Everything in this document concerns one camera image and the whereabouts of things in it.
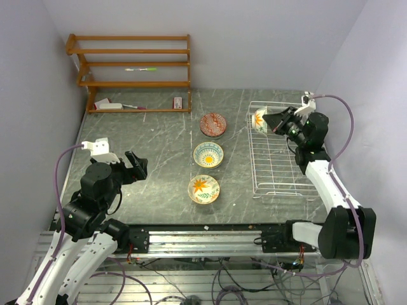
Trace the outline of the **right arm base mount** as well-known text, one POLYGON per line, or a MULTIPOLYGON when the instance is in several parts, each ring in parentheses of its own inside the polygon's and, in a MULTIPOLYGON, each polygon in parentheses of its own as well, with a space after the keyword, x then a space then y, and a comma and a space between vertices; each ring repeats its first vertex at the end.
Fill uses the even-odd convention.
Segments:
POLYGON ((302 246, 306 253, 316 252, 316 248, 293 238, 293 224, 307 220, 287 220, 283 223, 257 224, 255 228, 261 231, 260 236, 253 240, 255 245, 261 245, 263 253, 300 252, 302 246))

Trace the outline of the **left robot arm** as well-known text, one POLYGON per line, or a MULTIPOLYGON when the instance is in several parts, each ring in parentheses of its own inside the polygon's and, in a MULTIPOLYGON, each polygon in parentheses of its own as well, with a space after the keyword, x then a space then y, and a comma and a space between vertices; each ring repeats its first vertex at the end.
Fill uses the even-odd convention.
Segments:
POLYGON ((148 176, 148 160, 132 151, 125 156, 131 167, 115 154, 107 160, 91 158, 91 164, 65 207, 53 239, 30 284, 11 304, 72 304, 80 288, 100 264, 114 252, 132 244, 130 228, 108 219, 108 210, 121 188, 148 176))

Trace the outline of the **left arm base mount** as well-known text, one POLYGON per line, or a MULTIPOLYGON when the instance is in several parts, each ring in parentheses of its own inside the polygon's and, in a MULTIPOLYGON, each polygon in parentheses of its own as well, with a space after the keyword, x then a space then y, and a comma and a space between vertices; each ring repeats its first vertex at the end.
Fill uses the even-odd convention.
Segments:
POLYGON ((146 254, 149 251, 150 234, 145 229, 133 228, 128 236, 128 251, 131 254, 146 254))

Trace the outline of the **orange flower bowl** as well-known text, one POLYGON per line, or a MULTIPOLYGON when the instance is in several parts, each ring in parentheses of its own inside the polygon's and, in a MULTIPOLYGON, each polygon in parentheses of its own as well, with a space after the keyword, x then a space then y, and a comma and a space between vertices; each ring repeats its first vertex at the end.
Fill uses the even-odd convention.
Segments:
POLYGON ((257 109, 252 114, 252 123, 251 123, 252 129, 255 132, 257 132, 259 134, 262 134, 264 136, 267 135, 267 128, 268 128, 267 123, 263 119, 263 116, 265 114, 267 114, 267 108, 266 107, 261 107, 261 108, 257 109))
POLYGON ((197 175, 187 186, 188 196, 199 205, 208 205, 215 202, 220 195, 218 181, 210 175, 197 175))

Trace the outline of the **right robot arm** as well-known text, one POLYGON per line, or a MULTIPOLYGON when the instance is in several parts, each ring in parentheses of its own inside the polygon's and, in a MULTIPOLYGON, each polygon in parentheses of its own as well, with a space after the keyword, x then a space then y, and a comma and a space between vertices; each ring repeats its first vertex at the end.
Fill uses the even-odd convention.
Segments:
POLYGON ((256 125, 264 124, 266 131, 296 144, 295 162, 316 188, 328 216, 321 225, 291 221, 291 230, 281 234, 280 244, 292 252, 306 243, 325 259, 367 259, 373 247, 376 213, 362 207, 339 180, 324 148, 328 117, 312 112, 303 119, 296 111, 288 107, 278 113, 255 114, 254 119, 256 125))

